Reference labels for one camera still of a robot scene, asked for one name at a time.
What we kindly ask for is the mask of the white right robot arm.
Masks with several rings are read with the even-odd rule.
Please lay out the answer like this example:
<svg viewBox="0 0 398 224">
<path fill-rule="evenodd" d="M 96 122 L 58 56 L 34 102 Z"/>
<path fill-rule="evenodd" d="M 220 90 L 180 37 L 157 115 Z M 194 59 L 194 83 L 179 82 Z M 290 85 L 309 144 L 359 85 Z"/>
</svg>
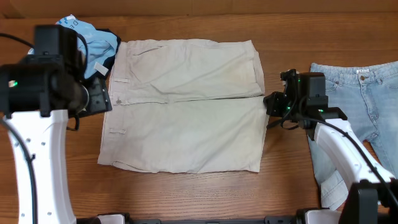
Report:
<svg viewBox="0 0 398 224">
<path fill-rule="evenodd" d="M 347 116 L 328 106 L 323 73 L 282 72 L 282 92 L 264 97 L 267 115 L 283 126 L 286 121 L 302 128 L 332 160 L 342 176 L 348 197 L 342 211 L 304 208 L 284 223 L 397 223 L 397 179 L 376 161 L 354 134 Z"/>
</svg>

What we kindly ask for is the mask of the beige khaki shorts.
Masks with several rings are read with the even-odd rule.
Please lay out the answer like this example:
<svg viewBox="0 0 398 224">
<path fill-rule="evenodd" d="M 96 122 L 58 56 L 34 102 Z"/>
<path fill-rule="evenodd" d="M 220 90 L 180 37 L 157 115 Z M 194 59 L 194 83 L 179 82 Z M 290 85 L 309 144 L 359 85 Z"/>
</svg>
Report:
<svg viewBox="0 0 398 224">
<path fill-rule="evenodd" d="M 135 172 L 259 172 L 268 117 L 251 41 L 119 46 L 98 163 Z"/>
</svg>

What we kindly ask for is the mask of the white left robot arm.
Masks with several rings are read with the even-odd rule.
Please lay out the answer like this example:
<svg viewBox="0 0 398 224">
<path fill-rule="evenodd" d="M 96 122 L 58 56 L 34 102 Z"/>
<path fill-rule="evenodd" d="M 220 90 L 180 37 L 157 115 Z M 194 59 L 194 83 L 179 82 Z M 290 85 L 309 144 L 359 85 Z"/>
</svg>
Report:
<svg viewBox="0 0 398 224">
<path fill-rule="evenodd" d="M 60 25 L 35 28 L 34 53 L 1 67 L 1 124 L 16 165 L 20 223 L 78 223 L 70 202 L 69 119 L 111 109 L 104 79 L 85 78 L 83 37 Z"/>
</svg>

